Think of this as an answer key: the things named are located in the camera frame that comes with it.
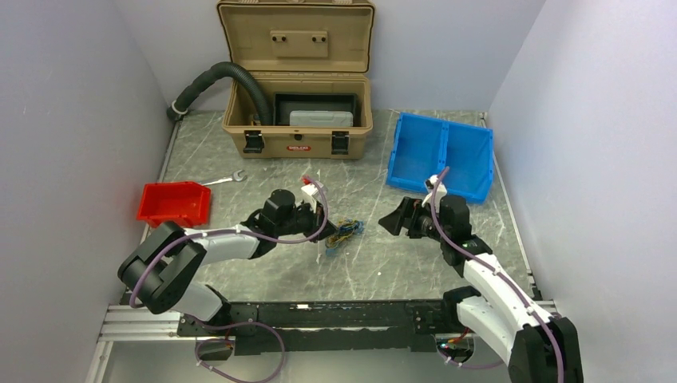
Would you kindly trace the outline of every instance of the red logo label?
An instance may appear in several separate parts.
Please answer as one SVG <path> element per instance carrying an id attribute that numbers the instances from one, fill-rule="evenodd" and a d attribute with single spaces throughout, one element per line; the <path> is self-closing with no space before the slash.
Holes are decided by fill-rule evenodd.
<path id="1" fill-rule="evenodd" d="M 290 152 L 309 152 L 311 150 L 310 146 L 287 146 L 287 150 Z"/>

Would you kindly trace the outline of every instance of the metal wrench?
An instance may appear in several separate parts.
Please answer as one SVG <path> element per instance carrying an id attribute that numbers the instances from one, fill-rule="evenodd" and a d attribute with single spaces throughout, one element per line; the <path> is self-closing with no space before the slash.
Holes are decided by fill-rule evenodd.
<path id="1" fill-rule="evenodd" d="M 209 186 L 209 185 L 215 185 L 215 184 L 221 184 L 223 182 L 242 182 L 247 179 L 247 175 L 243 174 L 244 170 L 240 169 L 236 172 L 233 172 L 232 176 L 227 176 L 227 177 L 220 177 L 220 178 L 215 178 L 213 180 L 206 180 L 200 182 L 200 185 L 202 186 Z"/>

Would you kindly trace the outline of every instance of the blue plastic tray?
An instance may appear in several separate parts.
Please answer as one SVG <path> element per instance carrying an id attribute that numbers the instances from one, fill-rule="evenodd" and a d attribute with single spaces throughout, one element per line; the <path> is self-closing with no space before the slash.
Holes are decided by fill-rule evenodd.
<path id="1" fill-rule="evenodd" d="M 489 129 L 402 113 L 395 129 L 386 184 L 427 193 L 425 181 L 449 166 L 448 194 L 482 203 L 493 182 L 493 132 Z"/>

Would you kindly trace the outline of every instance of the table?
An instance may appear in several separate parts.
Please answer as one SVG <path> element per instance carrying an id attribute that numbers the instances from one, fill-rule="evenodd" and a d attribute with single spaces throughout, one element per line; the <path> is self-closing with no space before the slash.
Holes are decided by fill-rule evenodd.
<path id="1" fill-rule="evenodd" d="M 480 125 L 478 112 L 410 111 L 465 124 Z M 375 110 L 374 130 L 361 160 L 243 159 L 221 128 L 223 112 L 191 113 L 178 127 L 168 152 L 164 181 L 206 180 L 245 169 L 241 183 L 211 186 L 212 207 L 204 228 L 230 227 L 245 220 L 272 191 L 286 188 L 300 195 L 299 179 L 310 175 L 329 188 L 330 219 L 359 219 L 363 234 L 333 256 L 322 243 L 278 245 L 253 260 L 232 260 L 200 269 L 197 282 L 232 301 L 335 301 L 441 298 L 466 286 L 443 260 L 439 243 L 390 235 L 377 222 L 403 196 L 416 195 L 385 185 L 398 111 Z M 513 224 L 504 186 L 495 177 L 489 197 L 470 206 L 471 222 L 508 274 L 529 291 L 529 270 Z"/>

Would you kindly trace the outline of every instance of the tan tool case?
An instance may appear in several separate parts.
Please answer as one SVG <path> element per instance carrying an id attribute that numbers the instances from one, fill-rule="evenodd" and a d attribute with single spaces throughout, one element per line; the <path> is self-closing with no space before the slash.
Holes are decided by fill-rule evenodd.
<path id="1" fill-rule="evenodd" d="M 361 158 L 374 127 L 365 76 L 374 5 L 367 0 L 221 0 L 216 9 L 232 62 L 259 82 L 271 106 L 275 93 L 354 93 L 358 98 L 350 128 L 260 126 L 254 122 L 253 101 L 233 81 L 223 127 L 240 155 Z"/>

